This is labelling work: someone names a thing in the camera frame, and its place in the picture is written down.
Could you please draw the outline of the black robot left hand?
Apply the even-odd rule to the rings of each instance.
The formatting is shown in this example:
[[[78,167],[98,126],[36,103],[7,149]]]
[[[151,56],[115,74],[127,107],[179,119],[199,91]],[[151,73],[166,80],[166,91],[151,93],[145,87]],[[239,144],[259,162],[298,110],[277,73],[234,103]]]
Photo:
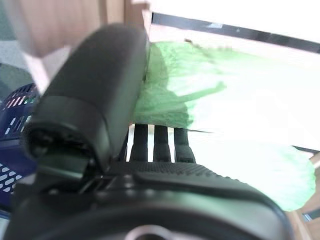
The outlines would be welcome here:
[[[111,24],[85,39],[39,99],[21,135],[35,173],[18,180],[6,240],[292,240],[259,190],[196,163],[187,129],[148,127],[125,144],[146,81],[146,32]]]

